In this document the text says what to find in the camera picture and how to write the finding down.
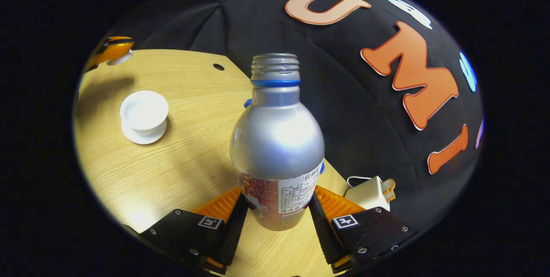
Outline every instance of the bottle neck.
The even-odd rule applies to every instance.
[[[256,87],[252,89],[253,105],[286,107],[300,102],[300,87]]]

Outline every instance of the white cable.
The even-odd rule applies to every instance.
[[[367,180],[368,180],[368,179],[372,179],[371,177],[348,177],[348,179],[346,179],[346,182],[348,183],[348,186],[349,186],[350,188],[353,188],[353,186],[349,184],[349,179],[350,179],[350,178],[367,179]]]

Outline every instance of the white power adapter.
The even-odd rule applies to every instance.
[[[395,181],[393,179],[382,181],[380,177],[373,177],[364,183],[348,189],[344,198],[364,209],[382,207],[389,211],[389,202],[395,199],[394,188]]]

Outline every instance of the aluminum bottle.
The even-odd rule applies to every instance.
[[[324,158],[318,122],[300,103],[299,62],[293,54],[253,58],[253,102],[230,141],[236,179],[264,228],[296,226],[308,206]]]

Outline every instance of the bottle label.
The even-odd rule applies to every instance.
[[[237,181],[251,208],[259,208],[263,216],[291,214],[308,205],[322,164],[321,162],[309,173],[291,179],[265,181],[238,173]]]

